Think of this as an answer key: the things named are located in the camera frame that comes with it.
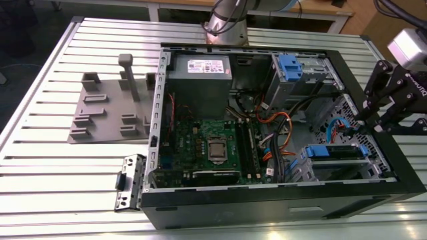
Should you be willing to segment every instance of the slotted metal surface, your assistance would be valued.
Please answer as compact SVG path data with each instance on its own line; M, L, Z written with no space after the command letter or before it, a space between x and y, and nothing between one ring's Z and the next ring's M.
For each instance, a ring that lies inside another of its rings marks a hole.
M362 86L379 54L358 36L250 29L250 44L338 50ZM114 213L123 157L147 154L145 141L67 144L85 72L118 79L119 54L134 55L134 73L158 67L161 42L201 43L199 25L86 18L72 23L0 137L0 236L64 239L127 234L127 239L422 239L427 194L349 219L215 229L157 231L143 213ZM395 137L427 185L427 138Z

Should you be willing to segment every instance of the wooden desk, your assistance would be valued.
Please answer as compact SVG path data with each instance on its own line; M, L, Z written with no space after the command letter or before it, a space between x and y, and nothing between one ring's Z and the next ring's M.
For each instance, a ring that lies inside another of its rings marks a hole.
M151 2L159 4L182 4L182 5L195 5L195 6L209 6L215 5L217 0L133 0L139 2ZM330 1L323 0L302 0L301 6L305 14L325 14L325 15L341 15L353 16L354 10L346 3L342 8L333 6ZM290 12L298 13L301 10L299 4L291 8Z
M150 20L159 22L159 9L206 11L213 10L217 0L59 0L60 2L119 5L149 8ZM346 3L343 8L331 5L331 1L301 0L303 19L333 21L329 33L339 34L354 10ZM298 18L301 5L297 3L290 11L249 11L251 15Z

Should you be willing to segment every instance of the ram slot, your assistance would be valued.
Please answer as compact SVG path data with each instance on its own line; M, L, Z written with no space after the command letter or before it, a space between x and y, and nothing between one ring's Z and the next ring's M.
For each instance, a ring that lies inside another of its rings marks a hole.
M242 166L242 175L251 178L250 170L249 170L249 152L246 148L246 131L243 129L243 123L235 123L235 137L237 137L237 145L238 145L238 152L239 152L239 160Z
M251 140L251 165L254 169L254 177L255 178L262 178L262 169L261 169L261 163L259 163L259 153L257 150L257 144L255 144L255 134L254 134L254 126L253 123L249 121L249 137Z

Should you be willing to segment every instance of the open computer tower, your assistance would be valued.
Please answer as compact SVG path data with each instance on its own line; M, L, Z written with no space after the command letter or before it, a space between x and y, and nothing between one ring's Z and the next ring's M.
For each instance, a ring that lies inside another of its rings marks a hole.
M163 44L155 76L149 155L125 159L118 212L158 229L277 223L426 192L394 137L358 131L366 96L338 51Z

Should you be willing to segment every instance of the blue drive latch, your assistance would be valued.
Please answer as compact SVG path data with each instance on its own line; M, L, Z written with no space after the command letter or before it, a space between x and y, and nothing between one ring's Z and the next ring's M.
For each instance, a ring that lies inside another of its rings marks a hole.
M279 67L285 72L285 79L289 82L297 82L303 76L303 68L294 55L279 55Z

